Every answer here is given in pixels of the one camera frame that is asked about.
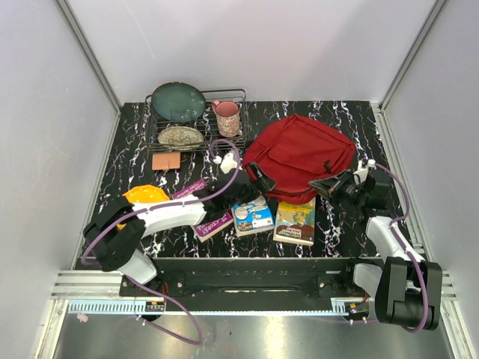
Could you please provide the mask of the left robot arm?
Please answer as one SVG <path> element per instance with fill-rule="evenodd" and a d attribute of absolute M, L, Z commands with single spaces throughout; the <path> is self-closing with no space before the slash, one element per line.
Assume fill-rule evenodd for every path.
<path fill-rule="evenodd" d="M 161 289 L 162 278 L 152 260 L 138 249 L 143 238 L 175 227 L 210 222 L 274 187 L 275 181 L 252 163 L 245 170 L 235 168 L 204 186 L 189 186 L 177 199 L 131 203 L 120 196 L 84 228 L 87 247 L 82 264 L 97 264 L 104 272 L 119 271 L 135 282 L 142 294 L 155 295 Z"/>

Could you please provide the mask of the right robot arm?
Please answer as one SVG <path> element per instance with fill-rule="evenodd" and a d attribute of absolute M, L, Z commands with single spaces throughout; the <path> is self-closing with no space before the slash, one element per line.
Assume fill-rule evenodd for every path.
<path fill-rule="evenodd" d="M 414 250 L 388 210 L 392 179 L 388 171 L 372 171 L 364 178 L 343 171 L 310 183 L 330 204 L 355 210 L 358 223 L 382 259 L 380 265 L 359 258 L 350 260 L 332 286 L 348 296 L 364 292 L 373 298 L 381 323 L 409 332 L 433 331 L 439 325 L 442 268 Z"/>

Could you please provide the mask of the red student backpack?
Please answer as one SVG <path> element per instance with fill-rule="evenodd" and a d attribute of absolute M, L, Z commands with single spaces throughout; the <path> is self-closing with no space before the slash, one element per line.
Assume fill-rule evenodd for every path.
<path fill-rule="evenodd" d="M 290 115 L 269 124 L 245 152 L 242 167 L 257 162 L 276 185 L 265 194 L 277 200 L 304 204 L 317 196 L 309 186 L 347 170 L 355 144 L 338 130 L 309 117 Z"/>

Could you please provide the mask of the yellow illustrated book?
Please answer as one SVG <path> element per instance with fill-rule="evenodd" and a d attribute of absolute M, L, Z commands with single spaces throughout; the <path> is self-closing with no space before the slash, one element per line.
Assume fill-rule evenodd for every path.
<path fill-rule="evenodd" d="M 315 235 L 316 199 L 305 204 L 278 203 L 273 240 L 312 246 Z"/>

